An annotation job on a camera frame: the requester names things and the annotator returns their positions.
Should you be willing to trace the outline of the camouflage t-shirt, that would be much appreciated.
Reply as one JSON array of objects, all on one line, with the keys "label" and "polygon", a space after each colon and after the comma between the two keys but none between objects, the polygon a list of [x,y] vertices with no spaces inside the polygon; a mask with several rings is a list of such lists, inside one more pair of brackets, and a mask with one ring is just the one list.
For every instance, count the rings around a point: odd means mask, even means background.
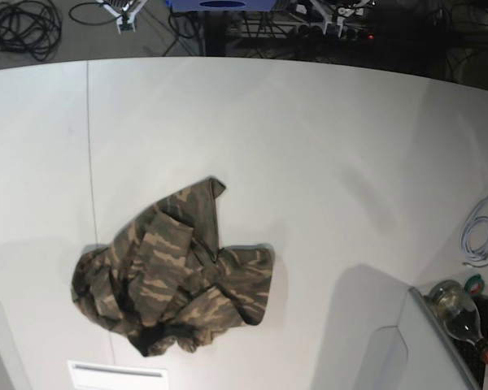
[{"label": "camouflage t-shirt", "polygon": [[92,323],[125,337],[145,358],[173,345],[188,353],[265,316],[274,253],[222,247],[209,177],[147,207],[109,245],[83,253],[72,301]]}]

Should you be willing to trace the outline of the black power strip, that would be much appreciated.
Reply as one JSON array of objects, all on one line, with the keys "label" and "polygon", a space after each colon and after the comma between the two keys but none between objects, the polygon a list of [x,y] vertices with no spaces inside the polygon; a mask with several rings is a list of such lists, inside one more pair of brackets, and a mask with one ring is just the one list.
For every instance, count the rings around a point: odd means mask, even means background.
[{"label": "black power strip", "polygon": [[350,24],[300,24],[299,37],[328,38],[335,41],[374,41],[375,36],[363,26]]}]

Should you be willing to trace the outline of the green tape roll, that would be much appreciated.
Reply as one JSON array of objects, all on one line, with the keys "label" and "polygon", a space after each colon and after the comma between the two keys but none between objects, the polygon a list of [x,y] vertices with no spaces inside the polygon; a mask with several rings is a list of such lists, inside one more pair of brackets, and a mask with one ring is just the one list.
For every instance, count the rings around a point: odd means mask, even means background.
[{"label": "green tape roll", "polygon": [[470,297],[479,297],[485,288],[485,281],[480,274],[473,275],[464,284],[464,291]]}]

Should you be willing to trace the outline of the clear glass bottle red cap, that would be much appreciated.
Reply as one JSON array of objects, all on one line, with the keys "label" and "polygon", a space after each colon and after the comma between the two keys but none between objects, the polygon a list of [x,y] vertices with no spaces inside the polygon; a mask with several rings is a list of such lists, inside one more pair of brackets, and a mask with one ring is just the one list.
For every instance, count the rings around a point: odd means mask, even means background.
[{"label": "clear glass bottle red cap", "polygon": [[470,343],[488,365],[488,341],[481,333],[480,313],[463,286],[455,280],[444,280],[430,290],[428,298],[447,334]]}]

